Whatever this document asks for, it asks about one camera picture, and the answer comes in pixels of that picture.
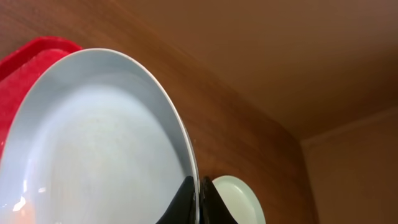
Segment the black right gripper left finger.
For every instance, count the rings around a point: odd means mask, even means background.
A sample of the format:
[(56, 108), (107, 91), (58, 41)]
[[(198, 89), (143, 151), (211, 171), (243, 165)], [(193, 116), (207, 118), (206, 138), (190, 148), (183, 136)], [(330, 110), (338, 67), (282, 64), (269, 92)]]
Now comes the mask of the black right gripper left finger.
[(156, 224), (194, 224), (195, 184), (192, 176), (184, 178), (168, 208)]

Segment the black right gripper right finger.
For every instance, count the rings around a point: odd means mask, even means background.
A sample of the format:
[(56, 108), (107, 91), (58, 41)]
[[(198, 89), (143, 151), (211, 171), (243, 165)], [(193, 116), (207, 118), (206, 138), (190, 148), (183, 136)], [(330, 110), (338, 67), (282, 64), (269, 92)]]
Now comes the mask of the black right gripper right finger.
[(238, 224), (208, 176), (201, 180), (199, 198), (200, 224)]

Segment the light blue plate red stain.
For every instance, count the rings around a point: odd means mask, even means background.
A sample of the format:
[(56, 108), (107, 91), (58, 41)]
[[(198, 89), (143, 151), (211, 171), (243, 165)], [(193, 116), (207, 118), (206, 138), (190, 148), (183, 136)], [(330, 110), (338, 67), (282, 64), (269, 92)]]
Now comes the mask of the light blue plate red stain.
[(48, 68), (25, 95), (1, 159), (2, 223), (156, 223), (184, 180), (189, 135), (148, 69), (110, 49)]

